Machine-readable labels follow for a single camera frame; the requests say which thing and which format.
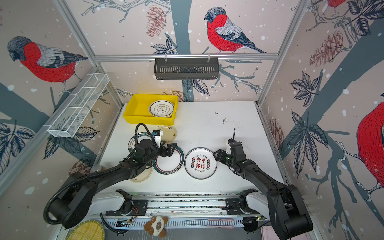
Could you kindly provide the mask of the pink chopsticks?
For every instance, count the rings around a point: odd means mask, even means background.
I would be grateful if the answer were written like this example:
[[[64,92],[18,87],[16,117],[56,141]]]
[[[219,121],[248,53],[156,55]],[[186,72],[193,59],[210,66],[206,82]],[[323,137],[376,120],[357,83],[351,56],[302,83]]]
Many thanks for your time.
[[[234,229],[233,219],[198,219],[184,221],[186,226],[204,227],[204,228],[221,228]]]

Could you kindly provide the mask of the yellow plastic bin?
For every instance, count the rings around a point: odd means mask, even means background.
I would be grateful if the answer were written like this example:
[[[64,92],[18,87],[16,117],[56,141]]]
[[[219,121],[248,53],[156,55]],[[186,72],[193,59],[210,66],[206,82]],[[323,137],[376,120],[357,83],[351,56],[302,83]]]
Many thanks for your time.
[[[170,117],[159,118],[149,113],[151,103],[159,100],[169,101],[174,104],[175,110]],[[167,125],[172,126],[178,108],[178,97],[174,95],[149,95],[135,94],[127,103],[123,117],[130,124],[143,123],[146,125]]]

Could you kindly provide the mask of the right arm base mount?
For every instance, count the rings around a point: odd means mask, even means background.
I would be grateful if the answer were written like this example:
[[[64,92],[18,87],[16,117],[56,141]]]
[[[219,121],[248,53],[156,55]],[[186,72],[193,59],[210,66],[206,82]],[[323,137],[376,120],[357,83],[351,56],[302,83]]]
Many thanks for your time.
[[[226,207],[225,210],[227,215],[259,215],[260,213],[252,210],[246,200],[246,196],[252,193],[257,193],[256,189],[248,189],[242,191],[238,198],[227,198],[225,199]]]

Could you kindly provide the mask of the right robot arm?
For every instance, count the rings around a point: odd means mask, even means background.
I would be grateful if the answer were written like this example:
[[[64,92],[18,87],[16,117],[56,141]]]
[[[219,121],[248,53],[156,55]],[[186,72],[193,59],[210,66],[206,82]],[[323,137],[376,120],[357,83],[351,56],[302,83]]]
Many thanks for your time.
[[[254,161],[247,159],[242,142],[229,139],[227,150],[214,152],[217,162],[252,183],[266,196],[266,217],[281,240],[288,240],[314,229],[302,195],[294,185],[285,185],[265,173]]]

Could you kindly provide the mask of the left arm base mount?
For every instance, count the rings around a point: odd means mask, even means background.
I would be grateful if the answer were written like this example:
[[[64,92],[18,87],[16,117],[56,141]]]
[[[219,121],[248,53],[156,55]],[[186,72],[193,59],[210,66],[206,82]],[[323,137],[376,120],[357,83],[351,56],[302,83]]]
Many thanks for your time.
[[[115,193],[118,197],[123,197],[124,202],[119,209],[114,211],[107,211],[105,213],[108,217],[137,217],[145,216],[148,208],[148,200],[136,200],[133,196],[124,190],[116,190]]]

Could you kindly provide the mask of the small cream patterned plate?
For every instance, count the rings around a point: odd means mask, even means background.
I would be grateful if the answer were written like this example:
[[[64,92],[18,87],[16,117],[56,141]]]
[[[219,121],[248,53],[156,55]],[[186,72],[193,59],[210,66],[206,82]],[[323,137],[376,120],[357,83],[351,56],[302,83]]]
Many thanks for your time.
[[[161,126],[159,130],[162,132],[161,141],[165,143],[173,142],[177,136],[177,130],[172,126]]]

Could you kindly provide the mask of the cream plate with dark spot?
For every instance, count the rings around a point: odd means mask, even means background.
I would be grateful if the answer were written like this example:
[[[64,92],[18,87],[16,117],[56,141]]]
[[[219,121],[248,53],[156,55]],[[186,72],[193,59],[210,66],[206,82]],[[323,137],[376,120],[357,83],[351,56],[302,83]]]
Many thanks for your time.
[[[143,182],[143,181],[147,180],[151,176],[152,172],[153,172],[153,168],[145,169],[141,174],[139,174],[138,176],[130,179],[130,181],[134,182],[134,183]]]

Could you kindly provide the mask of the panda plush toy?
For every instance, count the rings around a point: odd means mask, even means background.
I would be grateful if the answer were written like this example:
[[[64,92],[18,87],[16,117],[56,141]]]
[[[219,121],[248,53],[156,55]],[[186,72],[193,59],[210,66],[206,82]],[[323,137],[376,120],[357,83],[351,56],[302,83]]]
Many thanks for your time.
[[[154,216],[150,221],[146,222],[144,229],[150,236],[164,238],[166,236],[165,225],[168,221],[168,217]]]

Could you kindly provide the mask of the dark green lettered rim plate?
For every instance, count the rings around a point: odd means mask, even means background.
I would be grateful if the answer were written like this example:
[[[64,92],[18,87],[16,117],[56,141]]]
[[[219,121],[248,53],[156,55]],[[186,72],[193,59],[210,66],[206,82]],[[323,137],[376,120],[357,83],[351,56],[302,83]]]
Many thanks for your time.
[[[151,140],[151,134],[148,132],[141,132],[137,134],[137,138],[132,137],[128,143],[128,150],[131,153],[136,145],[136,140],[138,140],[138,143],[140,143],[142,140]]]

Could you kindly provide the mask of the yellow bamboo mat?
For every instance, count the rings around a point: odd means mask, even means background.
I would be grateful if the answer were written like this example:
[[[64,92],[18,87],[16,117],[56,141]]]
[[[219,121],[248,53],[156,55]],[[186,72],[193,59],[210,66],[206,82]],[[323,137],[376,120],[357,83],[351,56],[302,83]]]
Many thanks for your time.
[[[66,237],[66,240],[104,240],[103,225],[95,220],[85,221],[76,226]]]

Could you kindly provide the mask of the red characters white plate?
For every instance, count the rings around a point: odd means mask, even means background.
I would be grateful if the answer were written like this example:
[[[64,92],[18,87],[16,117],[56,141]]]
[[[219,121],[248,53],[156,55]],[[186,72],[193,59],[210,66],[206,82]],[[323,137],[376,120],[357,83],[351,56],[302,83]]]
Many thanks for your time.
[[[210,178],[217,169],[213,152],[207,148],[194,148],[185,156],[185,169],[189,176],[197,180]]]

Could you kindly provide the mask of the pink tray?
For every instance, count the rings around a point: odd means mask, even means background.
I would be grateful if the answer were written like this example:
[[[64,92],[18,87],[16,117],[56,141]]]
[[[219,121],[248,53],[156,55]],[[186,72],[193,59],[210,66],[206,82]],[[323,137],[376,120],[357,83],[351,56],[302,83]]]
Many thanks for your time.
[[[261,235],[262,240],[280,240],[271,226],[263,226],[261,228]]]

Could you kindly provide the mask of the white green cloud plate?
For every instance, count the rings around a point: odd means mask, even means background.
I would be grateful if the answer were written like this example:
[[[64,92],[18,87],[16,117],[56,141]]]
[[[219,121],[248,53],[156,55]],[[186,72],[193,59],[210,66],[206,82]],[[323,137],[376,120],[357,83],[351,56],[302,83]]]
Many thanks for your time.
[[[173,103],[165,100],[159,100],[151,103],[149,113],[154,117],[166,118],[170,117],[175,110]]]

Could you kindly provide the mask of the black hanging basket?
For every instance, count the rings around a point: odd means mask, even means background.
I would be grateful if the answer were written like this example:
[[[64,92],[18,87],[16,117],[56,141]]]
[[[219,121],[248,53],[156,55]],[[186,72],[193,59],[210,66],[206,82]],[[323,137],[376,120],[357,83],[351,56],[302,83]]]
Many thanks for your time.
[[[156,59],[157,80],[214,80],[219,77],[218,58]]]

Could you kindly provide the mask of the large green red rimmed plate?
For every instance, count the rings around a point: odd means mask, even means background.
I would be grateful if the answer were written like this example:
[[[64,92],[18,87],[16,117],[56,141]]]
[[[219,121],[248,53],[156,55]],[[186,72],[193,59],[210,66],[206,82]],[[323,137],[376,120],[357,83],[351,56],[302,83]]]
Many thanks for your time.
[[[176,147],[174,153],[170,157],[158,157],[154,164],[156,172],[162,175],[171,175],[179,171],[185,161],[185,155],[180,147]]]

